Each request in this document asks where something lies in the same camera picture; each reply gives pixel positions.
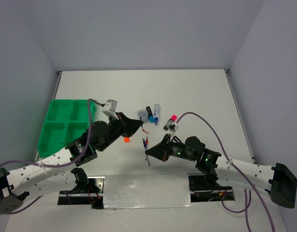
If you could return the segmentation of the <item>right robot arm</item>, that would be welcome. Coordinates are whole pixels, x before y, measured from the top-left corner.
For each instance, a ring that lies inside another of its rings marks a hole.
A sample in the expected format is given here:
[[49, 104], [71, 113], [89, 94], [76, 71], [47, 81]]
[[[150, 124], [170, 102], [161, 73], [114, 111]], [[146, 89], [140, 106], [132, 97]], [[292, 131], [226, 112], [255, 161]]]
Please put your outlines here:
[[295, 207], [297, 178], [284, 164], [265, 166], [226, 158], [206, 148], [195, 136], [188, 137], [184, 143], [176, 143], [170, 134], [145, 154], [163, 162], [170, 157], [194, 161], [196, 169], [204, 174], [204, 184], [209, 189], [218, 186], [259, 191], [267, 193], [279, 206]]

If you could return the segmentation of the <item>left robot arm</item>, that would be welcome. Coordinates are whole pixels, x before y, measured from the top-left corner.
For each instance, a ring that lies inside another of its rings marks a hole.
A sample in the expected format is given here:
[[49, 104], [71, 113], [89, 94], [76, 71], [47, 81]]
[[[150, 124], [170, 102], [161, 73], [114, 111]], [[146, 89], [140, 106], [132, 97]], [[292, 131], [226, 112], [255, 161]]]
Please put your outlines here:
[[97, 158], [119, 137], [131, 137], [143, 122], [130, 119], [122, 112], [114, 113], [109, 122], [89, 122], [89, 128], [73, 142], [38, 162], [25, 162], [25, 167], [6, 170], [0, 165], [0, 215], [22, 211], [25, 201], [37, 200], [51, 192], [71, 186], [76, 192], [87, 190], [89, 184], [81, 165]]

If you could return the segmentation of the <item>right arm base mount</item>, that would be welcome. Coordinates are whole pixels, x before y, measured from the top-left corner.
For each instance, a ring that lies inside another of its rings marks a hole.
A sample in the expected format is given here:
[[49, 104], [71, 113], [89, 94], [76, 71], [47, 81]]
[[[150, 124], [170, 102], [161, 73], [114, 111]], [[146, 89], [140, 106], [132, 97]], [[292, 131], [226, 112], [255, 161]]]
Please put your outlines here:
[[232, 187], [210, 187], [205, 183], [204, 174], [188, 174], [190, 198], [192, 203], [234, 201]]

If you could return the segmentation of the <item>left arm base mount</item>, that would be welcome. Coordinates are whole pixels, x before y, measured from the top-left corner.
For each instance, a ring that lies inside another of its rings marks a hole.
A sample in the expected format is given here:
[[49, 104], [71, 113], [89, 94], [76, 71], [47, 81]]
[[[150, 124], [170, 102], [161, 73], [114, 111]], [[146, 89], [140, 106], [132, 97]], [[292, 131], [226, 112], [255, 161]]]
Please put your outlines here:
[[75, 176], [72, 190], [59, 192], [58, 205], [89, 205], [91, 209], [104, 209], [104, 176], [87, 176], [81, 168], [71, 171]]

